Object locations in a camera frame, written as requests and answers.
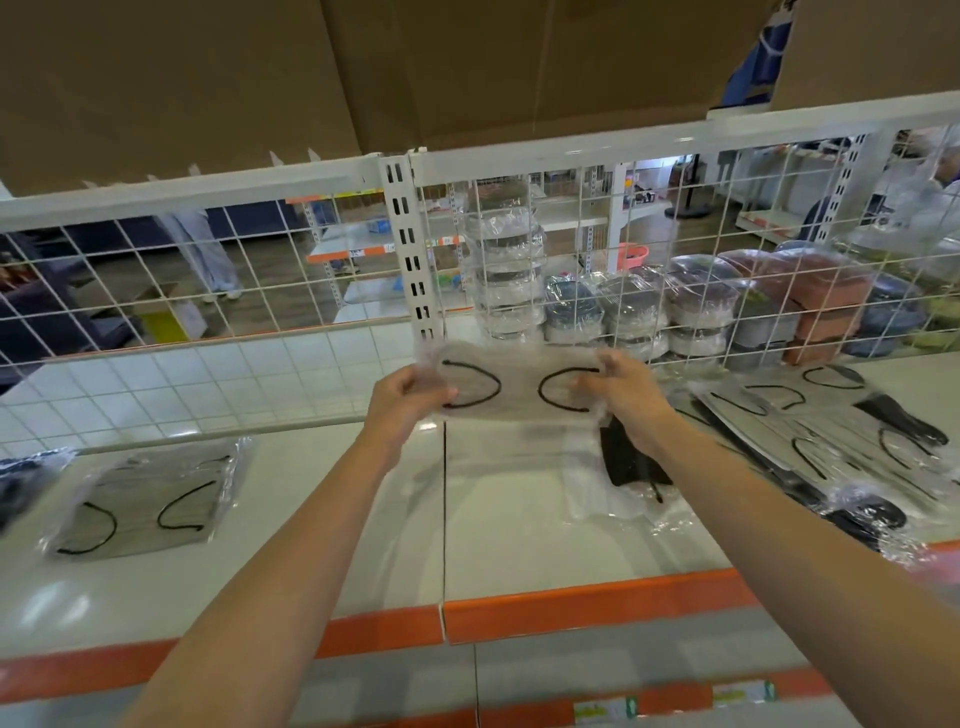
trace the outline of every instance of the cardboard box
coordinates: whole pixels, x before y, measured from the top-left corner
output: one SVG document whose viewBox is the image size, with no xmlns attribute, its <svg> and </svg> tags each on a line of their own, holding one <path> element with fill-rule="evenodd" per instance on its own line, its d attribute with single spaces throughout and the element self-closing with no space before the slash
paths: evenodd
<svg viewBox="0 0 960 728">
<path fill-rule="evenodd" d="M 703 119 L 779 0 L 7 3 L 18 196 Z M 777 109 L 960 88 L 949 0 L 804 0 Z"/>
<path fill-rule="evenodd" d="M 204 335 L 206 320 L 192 300 L 163 301 L 186 295 L 179 283 L 151 287 L 133 302 L 133 314 L 158 344 L 194 341 Z"/>
</svg>

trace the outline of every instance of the price tag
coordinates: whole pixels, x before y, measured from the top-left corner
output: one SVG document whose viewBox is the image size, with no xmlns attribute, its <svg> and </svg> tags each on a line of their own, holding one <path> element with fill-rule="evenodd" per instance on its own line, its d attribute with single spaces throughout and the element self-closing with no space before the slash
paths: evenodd
<svg viewBox="0 0 960 728">
<path fill-rule="evenodd" d="M 737 703 L 770 703 L 777 699 L 777 689 L 769 680 L 750 680 L 713 686 L 713 707 Z"/>
<path fill-rule="evenodd" d="M 615 697 L 610 700 L 587 700 L 573 704 L 573 724 L 609 723 L 613 720 L 635 718 L 636 698 L 632 695 Z"/>
</svg>

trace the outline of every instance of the hand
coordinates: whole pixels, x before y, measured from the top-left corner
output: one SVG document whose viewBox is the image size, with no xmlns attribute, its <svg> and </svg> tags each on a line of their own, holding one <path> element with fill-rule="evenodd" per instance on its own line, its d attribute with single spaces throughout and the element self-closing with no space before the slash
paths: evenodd
<svg viewBox="0 0 960 728">
<path fill-rule="evenodd" d="M 387 448 L 392 467 L 414 425 L 456 396 L 457 390 L 435 372 L 415 364 L 398 369 L 373 386 L 367 419 L 357 439 Z"/>
<path fill-rule="evenodd" d="M 574 388 L 605 401 L 623 423 L 634 447 L 657 459 L 660 424 L 677 420 L 679 415 L 663 396 L 646 364 L 616 349 L 603 350 L 597 356 L 604 364 L 604 373 L 580 375 Z"/>
</svg>

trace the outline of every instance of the forearm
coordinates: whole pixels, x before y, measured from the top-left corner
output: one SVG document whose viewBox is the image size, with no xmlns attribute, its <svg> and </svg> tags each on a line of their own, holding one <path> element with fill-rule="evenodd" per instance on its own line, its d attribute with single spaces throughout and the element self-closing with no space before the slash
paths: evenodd
<svg viewBox="0 0 960 728">
<path fill-rule="evenodd" d="M 960 715 L 960 621 L 946 604 L 679 417 L 657 439 L 704 526 L 864 726 Z"/>
<path fill-rule="evenodd" d="M 316 653 L 388 462 L 359 439 L 230 579 L 126 725 L 283 725 Z"/>
</svg>

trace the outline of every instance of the person's left hand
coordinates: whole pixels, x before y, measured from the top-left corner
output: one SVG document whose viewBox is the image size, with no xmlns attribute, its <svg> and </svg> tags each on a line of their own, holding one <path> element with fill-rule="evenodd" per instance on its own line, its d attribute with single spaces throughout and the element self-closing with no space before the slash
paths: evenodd
<svg viewBox="0 0 960 728">
<path fill-rule="evenodd" d="M 453 400 L 457 390 L 416 364 L 384 376 L 373 387 L 361 438 L 387 448 L 392 466 L 419 420 Z"/>
</svg>

